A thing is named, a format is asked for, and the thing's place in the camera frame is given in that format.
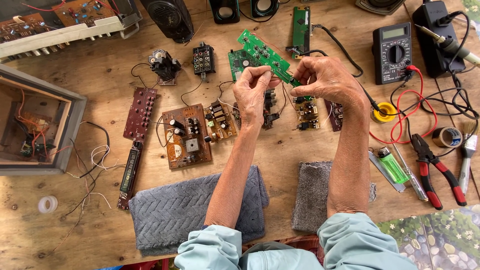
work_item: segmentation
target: person's left hand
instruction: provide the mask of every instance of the person's left hand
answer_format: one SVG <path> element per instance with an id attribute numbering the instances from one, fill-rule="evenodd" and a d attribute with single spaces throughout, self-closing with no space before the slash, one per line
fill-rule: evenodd
<path id="1" fill-rule="evenodd" d="M 270 66 L 247 67 L 240 80 L 233 86 L 233 94 L 239 105 L 242 128 L 264 123 L 265 91 L 277 86 L 281 79 L 272 77 Z"/>

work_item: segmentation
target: forearm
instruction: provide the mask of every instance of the forearm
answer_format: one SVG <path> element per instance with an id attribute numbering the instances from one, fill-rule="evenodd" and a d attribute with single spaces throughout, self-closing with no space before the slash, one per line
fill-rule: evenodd
<path id="1" fill-rule="evenodd" d="M 344 118 L 328 184 L 327 216 L 366 213 L 370 190 L 367 105 L 344 109 Z"/>
<path id="2" fill-rule="evenodd" d="M 235 228 L 259 131 L 260 127 L 254 125 L 240 131 L 210 199 L 205 225 Z"/>

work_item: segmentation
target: gray cloth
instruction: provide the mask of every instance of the gray cloth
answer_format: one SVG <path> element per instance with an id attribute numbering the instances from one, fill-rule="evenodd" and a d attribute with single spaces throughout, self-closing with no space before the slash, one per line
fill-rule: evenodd
<path id="1" fill-rule="evenodd" d="M 220 173 L 138 192 L 129 201 L 136 248 L 143 256 L 176 253 L 191 231 L 200 230 Z M 256 165 L 243 192 L 235 229 L 248 242 L 265 234 L 262 207 L 269 203 L 264 180 Z"/>
<path id="2" fill-rule="evenodd" d="M 300 162 L 292 229 L 317 233 L 327 220 L 328 178 L 332 161 Z M 377 198 L 377 184 L 370 183 L 370 202 Z"/>

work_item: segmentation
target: digital multimeter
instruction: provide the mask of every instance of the digital multimeter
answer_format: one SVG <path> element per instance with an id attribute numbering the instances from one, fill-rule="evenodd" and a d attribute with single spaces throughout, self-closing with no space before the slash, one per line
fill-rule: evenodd
<path id="1" fill-rule="evenodd" d="M 375 83 L 403 81 L 412 64 L 410 23 L 380 27 L 373 32 Z"/>

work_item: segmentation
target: power adapter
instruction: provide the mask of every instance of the power adapter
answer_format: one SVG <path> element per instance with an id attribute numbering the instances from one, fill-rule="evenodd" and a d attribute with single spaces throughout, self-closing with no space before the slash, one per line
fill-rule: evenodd
<path id="1" fill-rule="evenodd" d="M 427 1 L 413 13 L 413 22 L 416 25 L 424 26 L 437 35 L 457 39 L 455 30 L 451 23 L 442 23 L 439 19 L 448 15 L 447 7 L 443 1 Z M 438 43 L 426 33 L 417 29 L 417 37 L 420 49 L 427 67 L 427 74 L 432 78 L 449 76 L 448 64 L 453 58 L 452 53 L 444 52 Z M 457 57 L 452 62 L 452 71 L 465 70 L 463 59 Z"/>

